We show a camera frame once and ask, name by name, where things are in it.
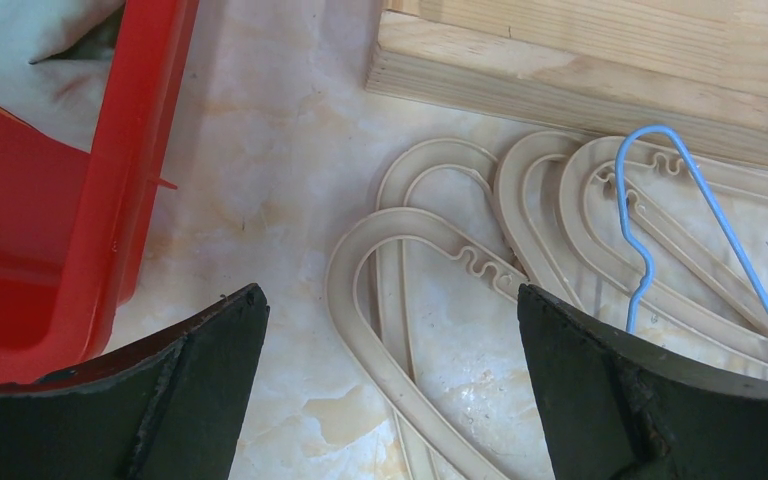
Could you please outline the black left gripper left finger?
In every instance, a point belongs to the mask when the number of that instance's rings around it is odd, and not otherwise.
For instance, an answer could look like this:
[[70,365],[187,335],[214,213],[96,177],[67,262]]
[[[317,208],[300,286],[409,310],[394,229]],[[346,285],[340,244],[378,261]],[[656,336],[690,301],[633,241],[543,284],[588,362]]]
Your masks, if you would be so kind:
[[0,384],[0,479],[225,479],[270,308],[250,284],[28,384]]

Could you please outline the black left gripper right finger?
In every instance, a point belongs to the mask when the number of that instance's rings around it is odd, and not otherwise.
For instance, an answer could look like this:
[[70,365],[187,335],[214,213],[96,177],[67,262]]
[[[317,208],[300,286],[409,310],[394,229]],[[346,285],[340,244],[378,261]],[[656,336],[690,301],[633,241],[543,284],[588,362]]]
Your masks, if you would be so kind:
[[559,479],[768,479],[768,381],[603,323],[535,285],[517,316]]

